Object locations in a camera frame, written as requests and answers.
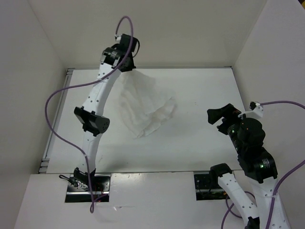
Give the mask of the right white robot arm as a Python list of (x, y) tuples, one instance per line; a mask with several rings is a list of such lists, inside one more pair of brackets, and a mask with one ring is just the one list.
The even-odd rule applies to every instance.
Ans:
[(211, 186), (225, 191), (239, 211), (246, 229), (288, 229), (290, 225), (281, 198), (274, 193), (278, 182), (275, 160), (263, 147), (265, 131), (259, 122), (263, 107), (258, 102), (251, 102), (250, 110), (242, 113), (232, 104), (227, 104), (207, 110), (207, 115), (208, 123), (212, 125), (222, 121), (217, 129), (230, 137), (255, 200), (247, 196), (226, 163), (210, 168)]

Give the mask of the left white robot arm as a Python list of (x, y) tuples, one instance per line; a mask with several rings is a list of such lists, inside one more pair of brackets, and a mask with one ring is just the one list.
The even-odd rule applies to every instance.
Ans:
[(106, 100), (121, 73), (135, 69), (133, 52), (135, 48), (113, 45), (106, 48), (96, 82), (88, 97), (80, 107), (74, 108), (74, 114), (80, 121), (84, 131), (82, 152), (85, 159), (74, 169), (73, 179), (83, 190), (91, 190), (95, 186), (96, 155), (102, 134), (110, 125), (109, 118), (103, 116)]

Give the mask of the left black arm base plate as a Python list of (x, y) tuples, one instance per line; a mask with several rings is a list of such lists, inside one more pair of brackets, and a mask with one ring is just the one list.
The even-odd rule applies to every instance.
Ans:
[[(88, 185), (77, 181), (73, 174), (68, 177), (59, 175), (61, 179), (68, 181), (65, 203), (89, 203), (92, 201)], [(110, 198), (110, 174), (96, 174), (92, 185), (93, 199), (96, 202), (109, 202)]]

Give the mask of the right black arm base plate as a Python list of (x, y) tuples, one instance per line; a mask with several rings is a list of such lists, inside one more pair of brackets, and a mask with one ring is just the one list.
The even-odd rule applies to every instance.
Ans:
[(212, 182), (209, 172), (194, 173), (193, 177), (197, 201), (222, 200), (228, 196), (219, 185)]

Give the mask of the white pleated skirt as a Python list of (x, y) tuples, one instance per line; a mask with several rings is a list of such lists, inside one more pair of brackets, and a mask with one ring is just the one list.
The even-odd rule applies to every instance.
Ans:
[(176, 99), (154, 78), (133, 70), (121, 75), (121, 83), (119, 112), (133, 138), (152, 134), (172, 118)]

